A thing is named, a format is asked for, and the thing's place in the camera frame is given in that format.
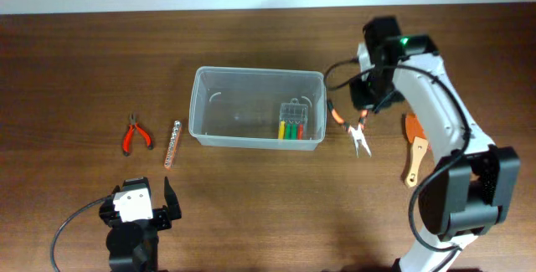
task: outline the plastic bin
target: plastic bin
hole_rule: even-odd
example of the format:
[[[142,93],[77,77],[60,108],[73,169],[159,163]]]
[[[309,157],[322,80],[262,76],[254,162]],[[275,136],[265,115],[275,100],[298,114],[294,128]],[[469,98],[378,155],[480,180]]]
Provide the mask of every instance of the plastic bin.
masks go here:
[[[204,146],[312,151],[326,132],[323,74],[313,71],[201,67],[193,82],[188,130]],[[301,140],[279,140],[281,104],[308,105]]]

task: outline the orange and black handle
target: orange and black handle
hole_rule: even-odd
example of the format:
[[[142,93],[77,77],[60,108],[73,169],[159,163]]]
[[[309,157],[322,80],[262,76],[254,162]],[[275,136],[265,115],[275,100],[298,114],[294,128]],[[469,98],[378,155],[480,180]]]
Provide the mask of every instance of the orange and black handle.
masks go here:
[[[143,130],[138,123],[136,122],[136,118],[134,115],[131,115],[131,124],[128,125],[128,131],[126,132],[125,138],[123,139],[123,155],[126,157],[131,154],[131,141],[132,136],[134,136],[134,131],[137,130],[142,134],[143,138],[145,139],[145,142],[147,144],[147,148],[149,150],[152,150],[152,140],[149,134]]]

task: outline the brown tabletop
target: brown tabletop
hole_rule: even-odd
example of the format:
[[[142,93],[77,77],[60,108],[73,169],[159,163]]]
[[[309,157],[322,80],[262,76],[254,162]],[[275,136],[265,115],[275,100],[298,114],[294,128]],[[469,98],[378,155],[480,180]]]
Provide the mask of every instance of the brown tabletop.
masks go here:
[[[368,119],[371,158],[357,158],[329,118],[315,151],[201,146],[184,131],[174,169],[163,168],[173,121],[188,122],[197,68],[322,71],[354,56],[362,26],[388,14],[404,33],[434,39],[480,127],[522,160],[507,221],[453,267],[534,270],[536,4],[1,16],[0,270],[51,270],[49,244],[59,225],[142,176],[151,181],[154,207],[164,204],[169,176],[183,209],[183,219],[160,233],[160,269],[392,265],[414,242],[411,190],[400,180],[409,151],[406,103]],[[343,69],[333,80],[355,72]],[[329,95],[357,121],[348,88]],[[155,147],[148,151],[136,134],[124,157],[120,144],[133,111]],[[421,177],[432,167],[428,152]],[[59,238],[59,267],[108,271],[108,231],[97,208],[82,213]]]

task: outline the red plier handle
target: red plier handle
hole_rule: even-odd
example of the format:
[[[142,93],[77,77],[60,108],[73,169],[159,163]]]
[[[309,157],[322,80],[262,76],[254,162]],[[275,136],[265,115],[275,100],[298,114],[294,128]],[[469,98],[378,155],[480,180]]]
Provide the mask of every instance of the red plier handle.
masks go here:
[[[129,156],[131,154],[131,141],[132,136],[134,135],[134,131],[137,130],[142,134],[143,138],[145,139],[145,142],[147,144],[147,148],[149,150],[152,150],[152,140],[149,134],[145,132],[137,123],[136,117],[134,114],[130,117],[131,124],[128,125],[128,131],[126,132],[125,138],[123,139],[123,155]]]

